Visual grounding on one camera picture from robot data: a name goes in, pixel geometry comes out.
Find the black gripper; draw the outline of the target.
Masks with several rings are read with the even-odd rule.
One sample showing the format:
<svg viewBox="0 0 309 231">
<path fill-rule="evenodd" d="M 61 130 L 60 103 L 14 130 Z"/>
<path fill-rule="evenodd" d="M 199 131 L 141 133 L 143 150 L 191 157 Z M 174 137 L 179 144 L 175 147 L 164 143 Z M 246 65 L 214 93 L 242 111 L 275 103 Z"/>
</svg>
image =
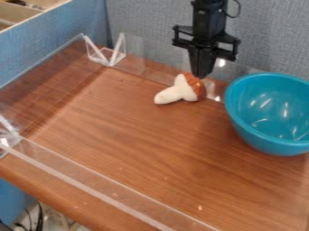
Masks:
<svg viewBox="0 0 309 231">
<path fill-rule="evenodd" d="M 214 70 L 216 58 L 235 61 L 238 59 L 238 47 L 240 40 L 222 31 L 211 38 L 196 38 L 192 35 L 192 27 L 186 25 L 174 25 L 172 45 L 183 49 L 188 49 L 191 74 L 200 77 L 199 71 L 199 50 L 202 51 L 202 73 L 206 77 Z M 218 47 L 220 43 L 231 46 L 231 50 L 224 50 Z"/>
</svg>

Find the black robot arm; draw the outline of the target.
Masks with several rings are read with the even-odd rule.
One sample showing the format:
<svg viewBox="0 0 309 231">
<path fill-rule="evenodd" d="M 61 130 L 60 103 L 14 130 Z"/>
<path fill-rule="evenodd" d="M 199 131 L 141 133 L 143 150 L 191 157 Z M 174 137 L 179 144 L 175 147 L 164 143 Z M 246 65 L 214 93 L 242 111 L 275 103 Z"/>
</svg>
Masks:
<svg viewBox="0 0 309 231">
<path fill-rule="evenodd" d="M 240 40 L 227 34 L 228 0 L 192 0 L 192 23 L 175 25 L 172 45 L 186 49 L 191 74 L 203 79 L 214 70 L 216 59 L 236 60 Z"/>
</svg>

